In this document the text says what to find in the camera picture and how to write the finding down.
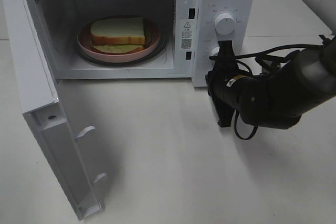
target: open microwave door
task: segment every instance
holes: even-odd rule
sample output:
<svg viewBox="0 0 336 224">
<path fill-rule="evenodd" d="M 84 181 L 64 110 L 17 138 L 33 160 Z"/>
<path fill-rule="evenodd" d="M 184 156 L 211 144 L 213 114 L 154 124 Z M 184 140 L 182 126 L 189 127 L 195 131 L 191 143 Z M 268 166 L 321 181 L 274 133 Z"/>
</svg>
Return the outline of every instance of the open microwave door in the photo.
<svg viewBox="0 0 336 224">
<path fill-rule="evenodd" d="M 51 53 L 35 0 L 3 0 L 23 116 L 81 220 L 101 210 L 103 199 L 90 179 L 78 141 L 93 126 L 74 133 L 56 91 L 45 55 Z"/>
</svg>

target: slice of bread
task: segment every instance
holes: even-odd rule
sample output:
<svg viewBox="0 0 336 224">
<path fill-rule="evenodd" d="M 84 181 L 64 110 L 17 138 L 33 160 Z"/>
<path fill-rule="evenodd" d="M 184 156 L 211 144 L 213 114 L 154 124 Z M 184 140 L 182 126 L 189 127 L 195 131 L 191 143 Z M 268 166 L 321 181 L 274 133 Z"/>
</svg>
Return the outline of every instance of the slice of bread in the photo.
<svg viewBox="0 0 336 224">
<path fill-rule="evenodd" d="M 140 52 L 144 49 L 143 45 L 136 44 L 121 44 L 121 45 L 93 45 L 91 47 L 95 48 L 100 52 L 105 52 L 108 54 L 125 54 Z"/>
<path fill-rule="evenodd" d="M 91 40 L 96 45 L 145 44 L 143 18 L 108 18 L 92 23 Z"/>
</svg>

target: pink plate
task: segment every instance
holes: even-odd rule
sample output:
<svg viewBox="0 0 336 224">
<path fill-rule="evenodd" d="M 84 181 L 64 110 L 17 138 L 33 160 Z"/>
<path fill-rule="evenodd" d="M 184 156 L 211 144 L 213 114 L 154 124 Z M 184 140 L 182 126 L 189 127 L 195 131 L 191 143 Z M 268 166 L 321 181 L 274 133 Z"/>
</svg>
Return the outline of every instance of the pink plate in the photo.
<svg viewBox="0 0 336 224">
<path fill-rule="evenodd" d="M 104 52 L 99 52 L 98 50 L 91 47 L 90 43 L 90 27 L 91 24 L 86 25 L 77 36 L 77 43 L 79 45 L 80 50 L 86 54 L 87 56 L 110 63 L 125 63 L 134 60 L 141 59 L 149 55 L 159 44 L 160 41 L 160 30 L 157 25 L 148 19 L 144 19 L 144 25 L 151 32 L 152 41 L 145 46 L 142 51 L 126 53 L 126 54 L 108 54 Z"/>
</svg>

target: wire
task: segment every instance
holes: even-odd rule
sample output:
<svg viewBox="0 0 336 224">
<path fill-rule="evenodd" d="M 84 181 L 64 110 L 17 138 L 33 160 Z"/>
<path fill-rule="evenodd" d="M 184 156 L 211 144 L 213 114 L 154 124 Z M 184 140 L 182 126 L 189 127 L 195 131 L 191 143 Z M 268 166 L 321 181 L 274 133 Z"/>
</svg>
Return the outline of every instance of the wire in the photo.
<svg viewBox="0 0 336 224">
<path fill-rule="evenodd" d="M 251 68 L 248 66 L 248 64 L 246 64 L 246 63 L 244 63 L 244 62 L 242 62 L 242 61 L 240 61 L 240 60 L 236 60 L 236 62 L 239 63 L 239 64 L 241 64 L 241 65 L 243 65 L 243 66 L 248 70 L 248 72 L 251 74 L 251 76 L 253 76 L 252 70 L 251 70 Z"/>
<path fill-rule="evenodd" d="M 242 140 L 250 140 L 252 137 L 254 137 L 254 135 L 257 133 L 258 130 L 258 126 L 253 126 L 253 130 L 250 134 L 250 136 L 248 137 L 242 137 L 237 130 L 237 121 L 238 121 L 238 116 L 239 116 L 239 112 L 238 110 L 236 110 L 236 114 L 235 114 L 235 121 L 234 121 L 234 130 L 235 130 L 235 134 L 238 138 L 242 139 Z"/>
<path fill-rule="evenodd" d="M 253 54 L 247 54 L 247 55 L 239 55 L 236 56 L 236 59 L 246 59 L 246 58 L 252 58 L 252 57 L 257 57 L 259 55 L 266 55 L 270 54 L 271 52 L 276 52 L 280 50 L 285 50 L 285 49 L 292 49 L 292 48 L 314 48 L 314 49 L 320 49 L 322 48 L 321 45 L 311 45 L 311 44 L 293 44 L 293 45 L 284 45 L 280 47 L 275 47 L 271 48 L 262 52 L 255 52 Z"/>
</svg>

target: microwave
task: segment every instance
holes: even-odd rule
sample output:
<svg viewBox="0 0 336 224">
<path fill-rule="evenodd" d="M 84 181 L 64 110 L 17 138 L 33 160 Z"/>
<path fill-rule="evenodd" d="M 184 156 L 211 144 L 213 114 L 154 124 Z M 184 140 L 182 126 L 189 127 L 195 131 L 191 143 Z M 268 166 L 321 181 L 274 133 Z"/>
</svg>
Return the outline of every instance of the microwave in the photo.
<svg viewBox="0 0 336 224">
<path fill-rule="evenodd" d="M 3 0 L 23 117 L 79 220 L 104 208 L 78 143 L 94 126 L 73 132 L 57 92 L 63 79 L 191 78 L 206 86 L 209 56 L 230 40 L 236 54 L 253 0 Z M 106 17 L 143 17 L 160 30 L 151 57 L 101 63 L 76 46 L 85 25 Z"/>
</svg>

